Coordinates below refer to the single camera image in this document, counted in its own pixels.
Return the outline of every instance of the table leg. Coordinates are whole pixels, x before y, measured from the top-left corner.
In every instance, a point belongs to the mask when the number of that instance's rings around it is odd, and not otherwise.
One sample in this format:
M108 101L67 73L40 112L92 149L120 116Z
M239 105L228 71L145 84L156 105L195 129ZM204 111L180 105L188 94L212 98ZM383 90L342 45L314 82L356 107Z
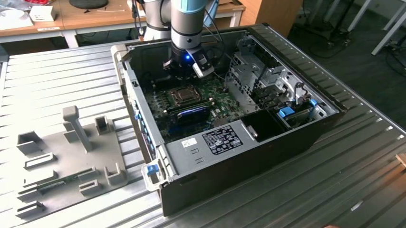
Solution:
M392 18L390 19L390 21L387 22L383 30L387 31L388 28L391 27L394 21L396 20L396 18L399 17L399 15L402 14L403 10L406 8L406 2L403 3L403 5L400 6L400 8L398 9L396 13L394 14Z
M240 25L241 11L235 11L231 17L229 27L236 27Z
M65 42L68 44L68 47L77 48L79 44L77 44L77 40L76 40L76 31L65 30L65 31L62 31L62 36L64 36Z
M338 7L338 4L340 3L340 0L334 0L332 4L331 4L331 7L330 7L330 10L324 16L324 22L330 21L331 19L331 16L332 16L332 13L335 12L335 9Z
M352 29L355 28L355 26L356 26L356 24L358 24L358 22L359 22L359 20L360 20L360 18L362 18L362 16L363 16L363 14L366 13L366 10L367 10L367 8L368 8L370 2L371 2L371 0L366 0L366 2L363 3L363 5L362 5L362 7L360 7L360 10L359 10L359 12L356 13L356 16L355 16L355 18L354 18L354 20L352 20L352 22L351 22L351 24L350 24L350 27L348 27L348 30L347 30L348 32L351 32Z
M322 3L323 3L323 0L318 0L316 1L316 5L315 7L312 8L312 12L311 12L311 15L310 15L310 18L308 18L308 23L311 24L311 22L314 21L315 17L316 17L316 14L318 14L318 10L319 10L319 7L322 6Z
M406 12L403 13L402 17L399 18L398 22L395 23L395 25L392 26L391 30L387 32L384 38L382 39L380 43L378 44L378 46L375 47L374 51L372 51L372 55L376 55L378 52L380 51L380 49L383 48L383 46L386 45L387 41L390 40L390 38L392 37L394 33L396 32L396 30L399 29L399 27L402 26L403 22L406 20Z

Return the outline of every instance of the blue release tab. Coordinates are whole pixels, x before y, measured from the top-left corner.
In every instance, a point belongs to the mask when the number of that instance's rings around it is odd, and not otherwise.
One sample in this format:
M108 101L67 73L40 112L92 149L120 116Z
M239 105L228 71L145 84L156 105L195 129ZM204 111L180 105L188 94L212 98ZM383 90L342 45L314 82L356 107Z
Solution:
M148 172L147 172L147 175L148 175L148 176L151 176L152 174L155 174L155 173L159 172L159 167L157 167L157 165L149 165L149 166L147 167L147 169L148 169Z
M316 101L315 99L310 99L310 104L311 104L312 106L316 106L318 101Z
M279 115L282 116L282 118L284 118L286 116L294 114L294 110L291 107L284 107L279 110Z

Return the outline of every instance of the blue drive latch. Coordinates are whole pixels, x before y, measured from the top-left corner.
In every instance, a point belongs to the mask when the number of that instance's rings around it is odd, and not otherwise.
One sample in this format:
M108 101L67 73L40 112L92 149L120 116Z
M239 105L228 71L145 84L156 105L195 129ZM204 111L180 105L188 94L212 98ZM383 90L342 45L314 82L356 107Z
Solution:
M157 173L159 172L159 166L157 165L149 165L147 167L148 169L148 172L147 172L147 175L151 176L152 174Z
M286 116L294 114L294 110L291 107L284 107L279 110L279 115L282 118L284 118Z

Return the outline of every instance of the white box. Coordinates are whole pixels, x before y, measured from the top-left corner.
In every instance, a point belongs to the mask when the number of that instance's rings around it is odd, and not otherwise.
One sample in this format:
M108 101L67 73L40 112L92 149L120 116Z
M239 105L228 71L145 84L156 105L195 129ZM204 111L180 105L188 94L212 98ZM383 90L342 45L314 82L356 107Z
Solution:
M54 21L56 12L53 6L33 6L29 12L32 21Z

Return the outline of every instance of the motherboard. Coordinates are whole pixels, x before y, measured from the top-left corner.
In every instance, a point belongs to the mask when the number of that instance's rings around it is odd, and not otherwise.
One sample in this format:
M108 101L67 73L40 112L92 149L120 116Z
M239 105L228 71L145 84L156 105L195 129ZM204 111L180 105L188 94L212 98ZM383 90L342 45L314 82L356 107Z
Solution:
M220 76L144 95L167 143L244 115Z

